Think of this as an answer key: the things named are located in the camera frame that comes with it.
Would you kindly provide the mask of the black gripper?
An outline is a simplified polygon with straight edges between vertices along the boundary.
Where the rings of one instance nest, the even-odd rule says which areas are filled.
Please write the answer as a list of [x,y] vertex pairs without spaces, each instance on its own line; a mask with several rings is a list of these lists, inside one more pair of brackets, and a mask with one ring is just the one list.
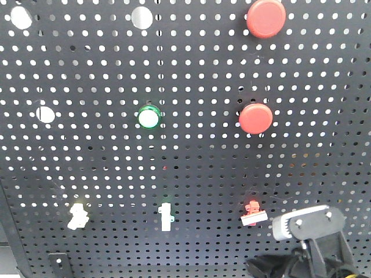
[[246,261],[251,277],[364,277],[343,232],[301,241],[289,255],[262,255]]

